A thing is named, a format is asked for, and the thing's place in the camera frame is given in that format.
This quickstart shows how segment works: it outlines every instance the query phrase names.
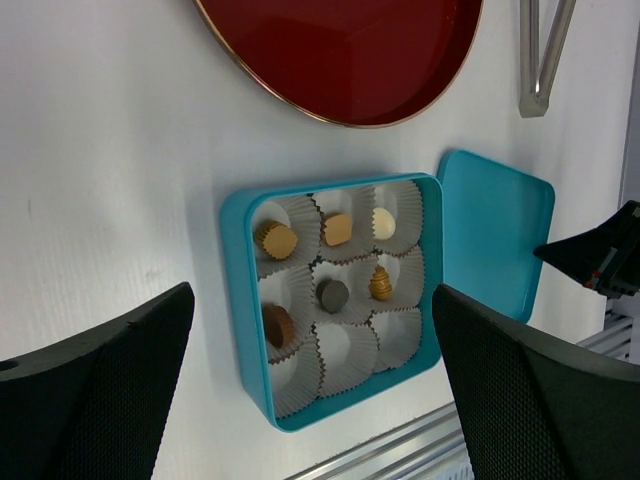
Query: round chocolate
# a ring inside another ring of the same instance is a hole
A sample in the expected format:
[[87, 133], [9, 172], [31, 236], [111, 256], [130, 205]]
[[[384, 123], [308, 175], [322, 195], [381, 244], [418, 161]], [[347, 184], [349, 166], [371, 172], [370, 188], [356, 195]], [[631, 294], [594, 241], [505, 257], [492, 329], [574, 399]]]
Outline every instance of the round chocolate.
[[262, 307], [264, 334], [269, 343], [276, 348], [284, 348], [293, 342], [295, 327], [287, 311], [278, 305]]
[[349, 301], [349, 289], [340, 280], [325, 280], [318, 285], [316, 295], [328, 313], [338, 313]]

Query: teal box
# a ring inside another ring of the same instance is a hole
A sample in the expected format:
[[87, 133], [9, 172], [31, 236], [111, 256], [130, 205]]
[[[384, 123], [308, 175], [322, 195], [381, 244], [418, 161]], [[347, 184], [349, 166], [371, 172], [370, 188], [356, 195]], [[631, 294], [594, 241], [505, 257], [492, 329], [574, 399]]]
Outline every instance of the teal box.
[[[440, 349], [433, 328], [431, 297], [444, 281], [519, 321], [529, 320], [541, 269], [540, 260], [532, 252], [547, 240], [553, 188], [535, 177], [464, 151], [445, 157], [439, 177], [444, 189], [437, 178], [412, 173], [241, 190], [224, 202], [220, 227], [242, 383], [275, 427], [285, 432], [302, 429], [432, 368], [440, 358]], [[398, 369], [375, 374], [351, 391], [318, 399], [295, 415], [277, 419], [251, 231], [256, 209], [275, 198], [404, 181], [418, 186], [424, 211], [419, 240], [425, 263], [425, 285], [419, 303], [423, 336], [418, 352]], [[446, 254], [445, 242], [452, 245]], [[446, 275], [445, 259], [455, 270], [449, 271], [447, 265]], [[496, 281], [492, 269], [499, 273]]]

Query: metal bracket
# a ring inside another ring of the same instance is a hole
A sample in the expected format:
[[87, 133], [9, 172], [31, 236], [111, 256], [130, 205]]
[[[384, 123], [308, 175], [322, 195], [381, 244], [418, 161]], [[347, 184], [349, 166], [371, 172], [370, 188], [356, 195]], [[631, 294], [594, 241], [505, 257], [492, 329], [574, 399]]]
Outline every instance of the metal bracket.
[[543, 117], [576, 0], [559, 0], [540, 65], [539, 0], [520, 0], [520, 116]]

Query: chocolate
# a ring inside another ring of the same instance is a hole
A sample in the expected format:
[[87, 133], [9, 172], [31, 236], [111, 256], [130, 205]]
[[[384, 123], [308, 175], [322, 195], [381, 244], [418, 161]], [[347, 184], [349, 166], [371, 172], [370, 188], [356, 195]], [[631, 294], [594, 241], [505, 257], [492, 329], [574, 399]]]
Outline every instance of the chocolate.
[[295, 326], [289, 313], [279, 305], [263, 305], [264, 333], [271, 345], [284, 348], [295, 338]]
[[316, 289], [323, 310], [338, 313], [349, 301], [349, 289], [340, 280], [325, 280]]
[[376, 300], [384, 301], [391, 298], [393, 286], [391, 285], [389, 274], [384, 267], [380, 265], [376, 267], [376, 272], [369, 282], [369, 292], [371, 292], [371, 296]]

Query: white table surface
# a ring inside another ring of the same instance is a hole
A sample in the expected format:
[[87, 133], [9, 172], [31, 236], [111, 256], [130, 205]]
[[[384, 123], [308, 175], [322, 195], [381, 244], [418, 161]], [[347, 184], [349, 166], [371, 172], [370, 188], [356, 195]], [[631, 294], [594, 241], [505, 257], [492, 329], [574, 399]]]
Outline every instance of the white table surface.
[[[555, 2], [542, 2], [549, 30]], [[255, 85], [188, 0], [0, 3], [0, 358], [123, 313], [182, 280], [196, 316], [154, 478], [276, 479], [452, 400], [430, 372], [296, 434], [244, 393], [217, 212], [265, 183], [424, 171], [466, 148], [550, 181], [551, 239], [617, 206], [640, 2], [579, 1], [544, 118], [522, 120], [518, 2], [485, 0], [429, 110], [359, 131]], [[577, 341], [604, 300], [543, 269], [531, 324]]]

